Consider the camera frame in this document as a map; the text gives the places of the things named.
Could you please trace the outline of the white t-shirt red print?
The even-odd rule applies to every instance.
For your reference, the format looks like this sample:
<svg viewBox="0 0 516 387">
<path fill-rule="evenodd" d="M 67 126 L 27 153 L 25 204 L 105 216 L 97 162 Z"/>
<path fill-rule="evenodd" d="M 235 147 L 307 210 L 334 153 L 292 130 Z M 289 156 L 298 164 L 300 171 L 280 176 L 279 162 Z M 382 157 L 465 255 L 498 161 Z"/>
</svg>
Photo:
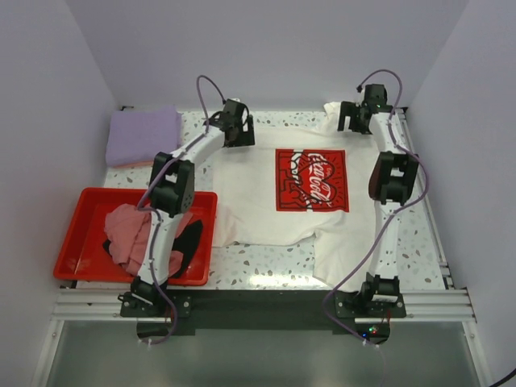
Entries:
<svg viewBox="0 0 516 387">
<path fill-rule="evenodd" d="M 255 144 L 214 154 L 213 244 L 288 246 L 314 241 L 314 276 L 357 291 L 376 237 L 368 183 L 379 155 L 371 135 L 340 132 L 340 105 L 316 127 L 258 127 Z"/>
</svg>

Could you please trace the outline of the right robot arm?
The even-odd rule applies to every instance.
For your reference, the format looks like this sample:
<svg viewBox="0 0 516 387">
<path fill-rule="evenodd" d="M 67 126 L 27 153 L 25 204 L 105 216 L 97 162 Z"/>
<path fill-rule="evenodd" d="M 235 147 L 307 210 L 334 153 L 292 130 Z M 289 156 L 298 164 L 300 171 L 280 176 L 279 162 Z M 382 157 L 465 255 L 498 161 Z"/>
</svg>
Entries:
<svg viewBox="0 0 516 387">
<path fill-rule="evenodd" d="M 338 130 L 372 135 L 376 141 L 379 155 L 368 183 L 376 237 L 360 291 L 346 295 L 343 305 L 355 316 L 376 317 L 403 307 L 397 268 L 398 211 L 412 198 L 419 162 L 407 152 L 402 125 L 388 104 L 386 88 L 362 83 L 357 91 L 358 102 L 341 103 Z"/>
</svg>

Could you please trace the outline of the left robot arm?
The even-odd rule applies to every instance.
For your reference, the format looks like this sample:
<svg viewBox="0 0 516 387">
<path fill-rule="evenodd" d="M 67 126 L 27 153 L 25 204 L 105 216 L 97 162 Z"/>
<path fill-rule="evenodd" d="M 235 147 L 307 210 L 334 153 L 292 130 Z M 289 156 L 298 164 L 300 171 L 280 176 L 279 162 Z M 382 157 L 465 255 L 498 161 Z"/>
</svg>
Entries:
<svg viewBox="0 0 516 387">
<path fill-rule="evenodd" d="M 171 305 L 165 294 L 170 256 L 181 220 L 194 202 L 196 167 L 222 148 L 254 144 L 254 122 L 247 105 L 227 99 L 220 111 L 206 119 L 197 137 L 174 152 L 156 155 L 150 185 L 137 205 L 151 215 L 148 243 L 130 291 L 119 297 L 122 316 L 160 316 Z"/>
</svg>

